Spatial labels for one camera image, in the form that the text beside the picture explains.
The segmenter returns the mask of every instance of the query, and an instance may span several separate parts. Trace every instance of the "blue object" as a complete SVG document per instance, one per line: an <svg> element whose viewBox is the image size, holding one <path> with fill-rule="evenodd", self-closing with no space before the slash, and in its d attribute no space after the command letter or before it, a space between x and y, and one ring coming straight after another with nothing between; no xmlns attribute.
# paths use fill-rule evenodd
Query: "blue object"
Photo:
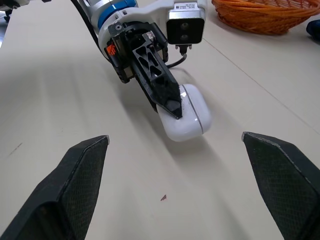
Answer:
<svg viewBox="0 0 320 240"><path fill-rule="evenodd" d="M123 0L120 2L117 2L115 4L112 4L110 7L108 7L106 10L104 10L99 19L98 19L98 28L101 29L104 22L110 17L114 12L126 9L126 8L133 8L137 5L136 0Z"/></svg>
<svg viewBox="0 0 320 240"><path fill-rule="evenodd" d="M314 20L308 23L306 31L314 40L320 41L320 20Z"/></svg>

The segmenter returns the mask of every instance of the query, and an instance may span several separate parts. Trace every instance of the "screw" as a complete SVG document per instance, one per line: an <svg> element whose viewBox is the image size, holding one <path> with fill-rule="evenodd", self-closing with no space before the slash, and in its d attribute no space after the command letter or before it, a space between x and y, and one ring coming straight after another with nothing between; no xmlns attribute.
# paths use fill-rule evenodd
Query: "screw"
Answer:
<svg viewBox="0 0 320 240"><path fill-rule="evenodd" d="M122 26L121 25L117 25L117 26L115 26L115 29L119 31L119 30L122 29Z"/></svg>

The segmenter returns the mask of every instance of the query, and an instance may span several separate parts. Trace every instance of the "camera lens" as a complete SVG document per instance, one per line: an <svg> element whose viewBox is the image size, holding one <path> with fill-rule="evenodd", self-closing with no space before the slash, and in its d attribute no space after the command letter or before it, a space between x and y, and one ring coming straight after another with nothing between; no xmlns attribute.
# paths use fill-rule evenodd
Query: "camera lens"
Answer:
<svg viewBox="0 0 320 240"><path fill-rule="evenodd" d="M189 36L185 34L180 37L181 41L187 41L188 39L189 39Z"/></svg>
<svg viewBox="0 0 320 240"><path fill-rule="evenodd" d="M187 23L187 22L182 23L181 26L180 26L180 28L181 28L182 30L187 30L187 29L189 28L189 23Z"/></svg>

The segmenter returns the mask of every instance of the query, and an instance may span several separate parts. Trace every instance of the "sticker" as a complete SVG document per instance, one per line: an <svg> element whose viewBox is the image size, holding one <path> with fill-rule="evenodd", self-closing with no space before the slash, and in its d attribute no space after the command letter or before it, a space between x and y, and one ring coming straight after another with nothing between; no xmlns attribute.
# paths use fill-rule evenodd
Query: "sticker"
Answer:
<svg viewBox="0 0 320 240"><path fill-rule="evenodd" d="M116 54L116 46L115 46L115 44L111 43L111 45L106 48L106 51L108 52L108 54L110 56L114 56Z"/></svg>
<svg viewBox="0 0 320 240"><path fill-rule="evenodd" d="M175 9L195 9L197 6L196 2L189 2L189 3L176 3Z"/></svg>

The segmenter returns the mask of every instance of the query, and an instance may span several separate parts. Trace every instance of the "small red mark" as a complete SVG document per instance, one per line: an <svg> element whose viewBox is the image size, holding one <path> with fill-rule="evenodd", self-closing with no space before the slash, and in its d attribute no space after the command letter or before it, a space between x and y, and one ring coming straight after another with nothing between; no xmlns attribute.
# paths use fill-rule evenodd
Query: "small red mark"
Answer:
<svg viewBox="0 0 320 240"><path fill-rule="evenodd" d="M167 195L164 195L163 198L161 198L160 201L166 200L167 199Z"/></svg>

